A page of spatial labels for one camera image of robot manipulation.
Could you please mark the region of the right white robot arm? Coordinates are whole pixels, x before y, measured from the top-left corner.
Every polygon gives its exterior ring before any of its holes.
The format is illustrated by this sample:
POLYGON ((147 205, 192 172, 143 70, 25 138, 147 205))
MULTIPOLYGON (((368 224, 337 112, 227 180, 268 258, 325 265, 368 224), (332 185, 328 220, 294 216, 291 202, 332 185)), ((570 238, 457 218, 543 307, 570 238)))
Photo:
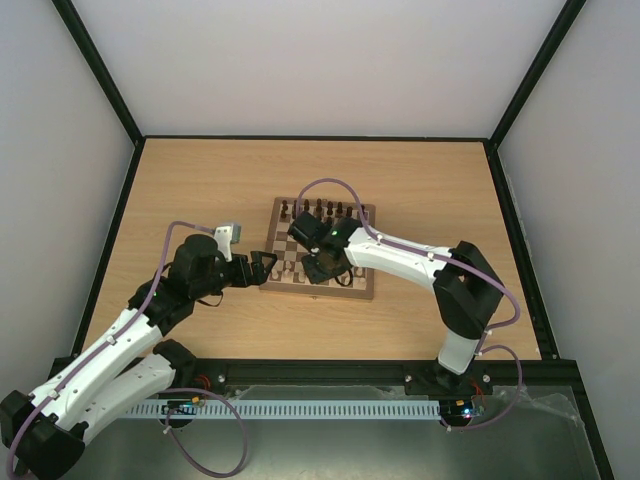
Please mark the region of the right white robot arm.
POLYGON ((293 220, 288 235, 308 251, 302 264, 313 284, 360 267, 432 293, 447 328, 437 356, 437 382, 455 392, 470 381, 469 366, 504 296, 502 282, 475 245, 464 241, 454 248, 423 245, 353 218, 343 217, 330 226, 307 212, 293 220))

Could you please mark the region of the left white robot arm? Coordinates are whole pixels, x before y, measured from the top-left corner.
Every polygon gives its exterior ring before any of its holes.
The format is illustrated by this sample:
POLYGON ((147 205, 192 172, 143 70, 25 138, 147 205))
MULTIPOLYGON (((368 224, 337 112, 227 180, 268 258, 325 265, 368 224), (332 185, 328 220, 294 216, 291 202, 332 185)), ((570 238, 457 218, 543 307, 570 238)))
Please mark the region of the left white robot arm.
POLYGON ((277 262, 273 253, 234 254, 230 246, 221 234, 188 236, 86 351, 31 393, 14 390, 2 400, 10 478, 16 461, 27 477, 61 478, 121 414, 162 391, 189 387, 196 358, 168 333, 204 298, 264 284, 277 262))

